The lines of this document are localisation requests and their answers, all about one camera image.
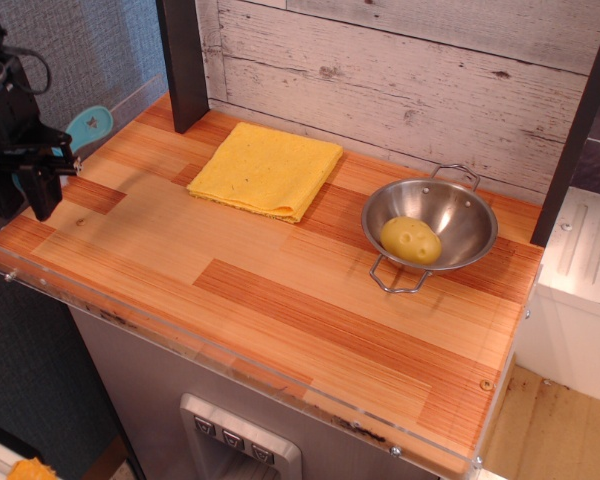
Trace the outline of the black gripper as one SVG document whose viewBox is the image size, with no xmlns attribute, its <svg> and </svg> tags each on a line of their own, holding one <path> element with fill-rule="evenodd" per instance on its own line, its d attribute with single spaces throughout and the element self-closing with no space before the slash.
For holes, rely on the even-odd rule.
<svg viewBox="0 0 600 480">
<path fill-rule="evenodd" d="M 37 220 L 43 222 L 50 218 L 62 200 L 58 175 L 75 175 L 81 167 L 70 143 L 69 134 L 42 123 L 35 94 L 20 59 L 14 55 L 1 56 L 1 218 L 12 218 L 23 205 L 24 196 Z M 16 173 L 24 196 L 11 173 Z"/>
</svg>

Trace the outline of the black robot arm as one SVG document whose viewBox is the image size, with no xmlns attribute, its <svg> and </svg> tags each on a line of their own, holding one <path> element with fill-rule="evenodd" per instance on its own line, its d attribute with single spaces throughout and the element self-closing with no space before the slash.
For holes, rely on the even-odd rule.
<svg viewBox="0 0 600 480">
<path fill-rule="evenodd" d="M 38 54 L 5 45 L 5 36 L 0 23 L 0 217 L 27 203 L 45 221 L 62 201 L 60 178 L 75 175 L 80 161 L 71 136 L 40 119 L 36 97 L 46 90 L 31 87 L 20 61 Z"/>
</svg>

